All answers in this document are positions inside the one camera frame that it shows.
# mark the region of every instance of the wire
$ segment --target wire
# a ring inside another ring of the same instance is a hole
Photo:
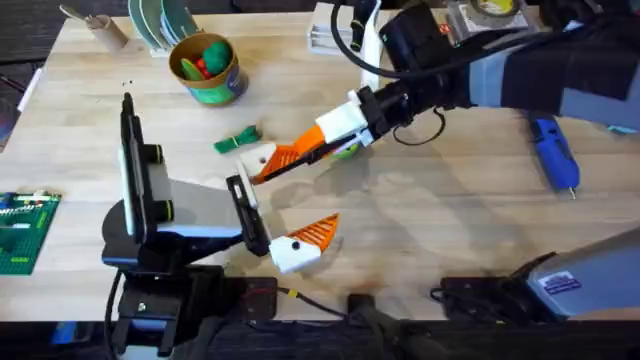
[[[396,134],[396,131],[398,131],[398,128],[403,127],[402,125],[398,125],[396,127],[393,128],[393,132],[391,133],[391,135],[393,135],[393,139],[397,142],[399,142],[402,145],[406,145],[406,146],[420,146],[420,145],[424,145],[428,142],[431,142],[437,138],[440,137],[440,135],[442,135],[442,133],[444,132],[445,127],[447,126],[447,119],[444,117],[444,115],[438,111],[438,109],[434,106],[433,107],[433,113],[436,114],[436,116],[438,116],[440,118],[440,128],[438,129],[438,131],[430,138],[423,140],[423,141],[419,141],[419,142],[407,142],[404,141],[400,138],[398,138],[398,135]]]
[[[304,301],[305,303],[315,307],[318,310],[322,310],[322,311],[324,311],[326,313],[329,313],[331,315],[335,315],[335,316],[337,316],[337,317],[339,317],[341,319],[346,319],[347,318],[347,314],[342,313],[342,312],[340,312],[338,310],[334,310],[334,309],[328,308],[328,307],[316,302],[313,299],[308,298],[304,294],[299,293],[299,292],[297,292],[295,290],[288,289],[288,288],[283,288],[283,287],[278,287],[278,291],[280,291],[281,293],[287,294],[287,295],[289,295],[291,297],[294,297],[296,299],[300,299],[300,300]]]
[[[370,73],[378,76],[382,76],[382,77],[392,78],[392,79],[415,79],[420,77],[436,75],[441,72],[462,67],[476,60],[488,57],[502,50],[506,50],[508,48],[511,48],[517,45],[523,45],[523,44],[532,45],[536,43],[542,43],[548,40],[569,36],[570,34],[573,34],[582,29],[581,27],[579,27],[570,31],[558,32],[558,33],[555,33],[555,32],[535,33],[535,34],[524,35],[516,39],[512,39],[512,40],[500,43],[492,47],[491,49],[484,50],[482,52],[479,52],[476,55],[472,55],[467,58],[452,61],[446,65],[441,65],[441,66],[420,70],[420,71],[396,72],[396,71],[385,70],[379,67],[372,66],[367,62],[363,61],[362,59],[360,59],[358,56],[356,56],[351,50],[349,50],[347,45],[345,45],[345,43],[342,41],[342,38],[340,37],[340,33],[338,32],[338,13],[340,11],[340,6],[341,5],[339,3],[334,5],[333,10],[331,11],[331,35],[333,36],[333,40],[336,42],[336,45],[338,46],[342,54],[344,54],[344,56],[346,56],[347,59],[349,59],[352,63],[369,71]]]
[[[104,346],[109,360],[118,360],[116,351],[113,348],[113,341],[111,340],[111,313],[113,311],[113,302],[116,298],[116,291],[118,291],[118,284],[120,283],[121,277],[122,271],[118,269],[116,276],[113,278],[113,283],[111,284],[111,290],[109,291],[109,297],[107,298],[107,308],[104,312]]]

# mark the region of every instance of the plate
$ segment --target plate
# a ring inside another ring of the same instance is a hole
[[[140,12],[144,24],[151,33],[151,36],[164,49],[171,49],[171,45],[167,42],[160,31],[160,18],[162,17],[162,1],[161,0],[140,0]]]
[[[140,0],[129,0],[129,16],[140,37],[142,37],[152,49],[160,48],[160,44],[154,39],[153,35],[151,35],[147,29],[147,25],[144,23],[142,12],[140,11]]]
[[[167,25],[178,39],[198,32],[198,26],[183,0],[162,0],[162,11],[166,16]]]
[[[162,31],[162,35],[167,40],[169,45],[175,46],[178,44],[179,40],[176,39],[175,35],[169,29],[169,25],[167,25],[167,18],[164,16],[164,13],[160,17],[160,31]]]

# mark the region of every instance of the red toy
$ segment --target red toy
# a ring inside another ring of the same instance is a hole
[[[204,63],[203,58],[200,58],[198,59],[198,61],[196,61],[196,67],[198,68],[198,70],[200,70],[205,79],[211,79],[211,74],[209,74],[209,72],[207,71],[207,65]]]

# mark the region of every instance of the green circuit board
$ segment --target green circuit board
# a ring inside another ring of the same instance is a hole
[[[0,193],[0,275],[30,275],[60,195]]]

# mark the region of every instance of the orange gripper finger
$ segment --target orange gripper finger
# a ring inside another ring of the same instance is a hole
[[[338,229],[338,217],[338,213],[333,214],[302,229],[298,229],[287,236],[316,245],[320,248],[320,251],[325,251],[331,244],[331,240],[333,240]]]
[[[277,145],[276,151],[273,153],[262,171],[251,179],[253,184],[262,184],[265,176],[296,161],[300,155],[309,152],[318,146],[324,144],[324,135],[318,125],[307,130],[292,146]]]

